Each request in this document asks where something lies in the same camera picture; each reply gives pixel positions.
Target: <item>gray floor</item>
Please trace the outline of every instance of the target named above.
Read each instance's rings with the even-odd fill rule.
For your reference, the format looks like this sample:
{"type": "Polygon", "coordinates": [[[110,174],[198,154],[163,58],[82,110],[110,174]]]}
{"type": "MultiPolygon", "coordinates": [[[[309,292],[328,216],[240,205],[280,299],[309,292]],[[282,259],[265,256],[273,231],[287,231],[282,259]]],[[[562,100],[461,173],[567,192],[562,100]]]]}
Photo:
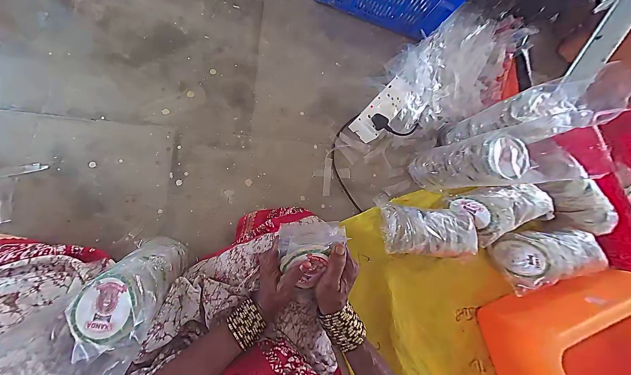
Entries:
{"type": "MultiPolygon", "coordinates": [[[[313,172],[405,42],[313,0],[0,0],[0,166],[51,165],[0,231],[120,258],[144,230],[201,256],[254,209],[350,217],[313,172]]],[[[383,171],[351,170],[365,208],[383,171]]]]}

